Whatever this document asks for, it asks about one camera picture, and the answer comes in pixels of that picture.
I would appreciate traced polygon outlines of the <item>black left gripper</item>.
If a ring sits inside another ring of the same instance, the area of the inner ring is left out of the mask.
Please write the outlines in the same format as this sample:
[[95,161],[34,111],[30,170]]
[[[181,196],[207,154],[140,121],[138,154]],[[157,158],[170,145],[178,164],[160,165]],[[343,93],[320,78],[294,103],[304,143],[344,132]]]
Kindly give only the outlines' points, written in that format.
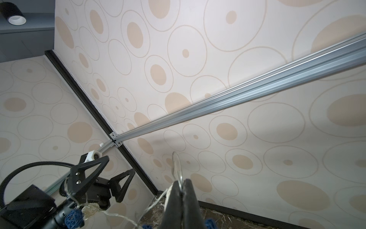
[[135,170],[130,169],[108,181],[99,175],[109,161],[108,156],[103,156],[91,162],[78,164],[70,169],[68,191],[65,188],[66,179],[59,187],[60,196],[66,197],[66,200],[50,216],[49,229],[82,228],[89,218],[87,212],[107,210],[110,207],[112,196],[117,203],[123,202],[135,175]]

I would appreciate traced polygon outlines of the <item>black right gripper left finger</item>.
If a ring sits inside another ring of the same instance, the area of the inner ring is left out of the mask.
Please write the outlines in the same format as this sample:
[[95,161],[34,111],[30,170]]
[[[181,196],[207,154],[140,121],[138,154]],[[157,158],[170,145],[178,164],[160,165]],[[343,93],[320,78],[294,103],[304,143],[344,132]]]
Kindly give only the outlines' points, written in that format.
[[168,198],[168,204],[158,229],[180,229],[183,217],[183,193],[178,181],[173,187]]

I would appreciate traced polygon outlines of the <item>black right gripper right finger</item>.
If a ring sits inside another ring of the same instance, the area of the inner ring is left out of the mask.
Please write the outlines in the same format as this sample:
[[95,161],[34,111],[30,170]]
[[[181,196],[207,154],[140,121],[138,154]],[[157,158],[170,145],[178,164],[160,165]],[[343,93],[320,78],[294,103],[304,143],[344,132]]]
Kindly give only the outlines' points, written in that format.
[[205,229],[205,221],[202,217],[200,205],[196,198],[193,183],[186,179],[183,183],[183,229]]

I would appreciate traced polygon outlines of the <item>string lights with rattan balls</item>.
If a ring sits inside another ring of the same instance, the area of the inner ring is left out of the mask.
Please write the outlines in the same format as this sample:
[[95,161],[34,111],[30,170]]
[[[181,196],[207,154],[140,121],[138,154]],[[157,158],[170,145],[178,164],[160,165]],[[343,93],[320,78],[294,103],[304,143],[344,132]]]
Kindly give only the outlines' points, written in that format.
[[[174,176],[175,178],[175,181],[178,181],[179,183],[179,186],[181,188],[181,192],[182,192],[182,189],[183,189],[183,183],[185,181],[185,179],[183,178],[183,169],[182,169],[182,164],[181,164],[181,161],[180,161],[180,158],[179,158],[179,155],[178,153],[176,152],[173,152],[172,154],[172,162],[173,162],[173,167],[172,167],[172,175]],[[166,207],[167,207],[167,204],[168,204],[168,198],[170,196],[170,193],[171,193],[171,190],[172,190],[172,187],[173,187],[173,183],[172,185],[166,190],[163,192],[163,194],[161,195],[162,197],[165,197],[165,209],[164,209],[164,212],[166,210]],[[87,212],[87,216],[89,218],[93,217],[96,213],[98,212],[103,212],[105,213],[106,211],[105,210],[98,210],[98,211],[91,211],[91,212]],[[206,226],[206,229],[216,229],[217,228],[217,225],[216,223],[214,222],[213,219],[204,219],[205,221],[205,226]]]

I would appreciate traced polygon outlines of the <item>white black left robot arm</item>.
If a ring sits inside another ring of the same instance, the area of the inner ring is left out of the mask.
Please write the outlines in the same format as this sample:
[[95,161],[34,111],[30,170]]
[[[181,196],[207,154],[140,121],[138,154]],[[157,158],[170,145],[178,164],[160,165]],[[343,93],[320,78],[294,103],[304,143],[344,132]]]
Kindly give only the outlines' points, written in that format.
[[[94,213],[107,210],[110,198],[121,203],[135,175],[127,170],[110,180],[99,175],[109,163],[103,156],[91,162],[73,165],[65,162],[42,161],[24,165],[10,173],[1,183],[1,228],[2,229],[78,229]],[[60,195],[66,200],[56,205],[55,199],[44,191],[30,185],[9,204],[4,195],[9,182],[24,170],[38,166],[60,166],[70,169],[60,185]]]

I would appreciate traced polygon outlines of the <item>black ceiling spot lamp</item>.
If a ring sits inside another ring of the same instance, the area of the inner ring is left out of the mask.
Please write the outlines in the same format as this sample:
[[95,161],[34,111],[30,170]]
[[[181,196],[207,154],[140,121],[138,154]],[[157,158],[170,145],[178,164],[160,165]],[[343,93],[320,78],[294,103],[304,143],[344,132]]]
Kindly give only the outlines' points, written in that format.
[[1,2],[1,15],[14,26],[24,25],[27,20],[20,9],[11,2]]

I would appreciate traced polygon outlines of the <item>aluminium rail back wall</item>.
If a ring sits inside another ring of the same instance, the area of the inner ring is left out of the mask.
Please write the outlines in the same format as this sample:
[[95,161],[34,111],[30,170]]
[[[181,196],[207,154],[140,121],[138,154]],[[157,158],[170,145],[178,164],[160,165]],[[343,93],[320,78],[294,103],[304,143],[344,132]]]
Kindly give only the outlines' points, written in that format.
[[365,63],[366,35],[363,33],[269,71],[132,131],[116,135],[112,140],[113,142],[123,142],[288,88],[347,71]]

